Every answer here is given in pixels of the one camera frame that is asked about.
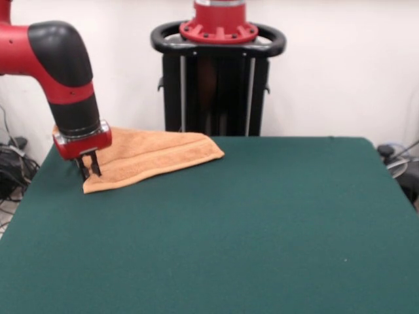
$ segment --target green felt surface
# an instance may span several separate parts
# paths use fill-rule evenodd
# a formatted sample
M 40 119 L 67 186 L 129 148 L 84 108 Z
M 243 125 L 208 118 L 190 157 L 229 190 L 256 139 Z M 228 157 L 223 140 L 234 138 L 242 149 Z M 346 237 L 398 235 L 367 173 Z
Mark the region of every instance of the green felt surface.
M 1 313 L 419 313 L 419 221 L 369 142 L 216 141 L 91 195 L 52 150 L 0 241 Z

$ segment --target orange towel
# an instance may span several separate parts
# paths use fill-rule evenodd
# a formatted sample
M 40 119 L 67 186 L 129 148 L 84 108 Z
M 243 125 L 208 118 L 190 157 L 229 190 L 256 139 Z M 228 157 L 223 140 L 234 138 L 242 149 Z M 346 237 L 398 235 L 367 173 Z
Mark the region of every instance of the orange towel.
M 206 135 L 112 128 L 113 143 L 97 151 L 102 176 L 84 182 L 84 193 L 112 190 L 149 177 L 203 164 L 224 156 Z M 90 167 L 89 157 L 84 163 Z

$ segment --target black handle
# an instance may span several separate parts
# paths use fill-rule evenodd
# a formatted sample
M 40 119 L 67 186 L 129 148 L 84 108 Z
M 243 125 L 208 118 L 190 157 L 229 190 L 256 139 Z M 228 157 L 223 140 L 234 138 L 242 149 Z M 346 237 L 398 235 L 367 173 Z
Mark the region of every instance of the black handle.
M 158 26 L 151 33 L 151 44 L 163 54 L 179 54 L 182 56 L 217 55 L 217 56 L 248 56 L 250 58 L 269 58 L 280 55 L 287 40 L 283 33 L 269 26 L 254 24 L 259 28 L 259 36 L 272 41 L 268 44 L 257 41 L 245 44 L 201 44 L 183 38 L 166 39 L 179 33 L 181 22 L 172 22 Z

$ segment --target red robot arm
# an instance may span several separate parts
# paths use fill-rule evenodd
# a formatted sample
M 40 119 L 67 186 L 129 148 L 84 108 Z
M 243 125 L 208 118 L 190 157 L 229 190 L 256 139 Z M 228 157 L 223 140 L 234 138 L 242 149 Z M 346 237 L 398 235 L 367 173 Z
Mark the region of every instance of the red robot arm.
M 0 0 L 0 74 L 29 75 L 38 80 L 59 133 L 54 142 L 65 160 L 76 159 L 86 179 L 82 156 L 111 145 L 111 130 L 100 120 L 90 60 L 81 36 L 64 22 L 31 26 L 10 24 L 11 0 Z

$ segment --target black stand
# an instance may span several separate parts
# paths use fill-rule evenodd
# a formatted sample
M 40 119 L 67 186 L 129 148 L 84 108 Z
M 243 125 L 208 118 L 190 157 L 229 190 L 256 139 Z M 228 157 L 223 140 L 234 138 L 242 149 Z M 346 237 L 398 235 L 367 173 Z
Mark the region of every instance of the black stand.
M 181 22 L 165 24 L 151 34 L 163 55 L 164 106 L 167 131 L 207 135 L 258 136 L 264 91 L 268 90 L 268 58 L 281 54 L 285 37 L 257 25 L 271 40 L 237 45 L 192 43 L 178 37 Z

